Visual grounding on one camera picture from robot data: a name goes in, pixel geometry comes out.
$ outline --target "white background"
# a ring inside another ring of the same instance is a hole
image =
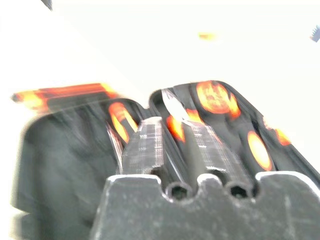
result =
[[[53,0],[51,12],[40,0],[0,1],[2,227],[14,212],[20,134],[33,117],[9,99],[22,90],[107,82],[147,106],[159,88],[222,80],[320,170],[320,43],[309,39],[317,2]]]

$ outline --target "screwdriver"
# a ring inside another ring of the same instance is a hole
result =
[[[190,185],[198,186],[200,174],[216,175],[221,183],[231,191],[242,190],[242,197],[252,196],[254,184],[239,157],[222,143],[210,126],[183,121],[186,138],[185,162],[188,166]]]
[[[191,120],[198,123],[203,122],[195,108],[185,109],[182,103],[169,89],[162,89],[161,93],[163,103],[168,110],[168,115],[164,116],[168,129],[175,138],[180,150],[183,152],[185,136],[182,120]]]
[[[13,94],[12,100],[29,109],[45,113],[54,109],[74,107],[86,100],[116,98],[118,94],[105,83],[90,83],[65,87],[41,88]]]
[[[224,86],[216,81],[191,83],[189,92],[201,119],[211,126],[217,136],[234,152],[242,145],[237,132],[232,131],[227,124],[230,113],[230,100]]]
[[[121,102],[113,102],[108,108],[114,130],[119,134],[124,144],[138,130],[138,125]]]
[[[205,122],[240,156],[251,174],[276,170],[263,141],[231,92],[216,81],[200,82],[191,91]]]
[[[256,133],[250,117],[242,114],[237,99],[232,93],[230,93],[229,100],[228,122],[239,134],[242,143],[239,155],[244,160],[246,167],[254,175],[262,171],[275,171],[275,164],[264,142]]]
[[[274,164],[278,171],[295,171],[302,174],[306,174],[297,162],[292,161],[294,156],[291,156],[291,141],[288,137],[278,128],[273,128],[264,116],[257,115],[258,130],[263,138],[265,146],[274,159]]]
[[[183,84],[183,85],[174,86],[173,91],[177,99],[179,99],[179,101],[185,108],[185,111],[188,114],[190,120],[197,123],[204,123],[199,116],[198,110],[192,98],[190,97],[189,85]]]

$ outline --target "tool case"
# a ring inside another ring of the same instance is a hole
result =
[[[320,175],[280,130],[224,82],[168,90],[190,119],[161,90],[148,109],[116,94],[41,107],[53,113],[23,137],[12,201],[22,238],[319,239]],[[217,93],[238,108],[210,105]]]

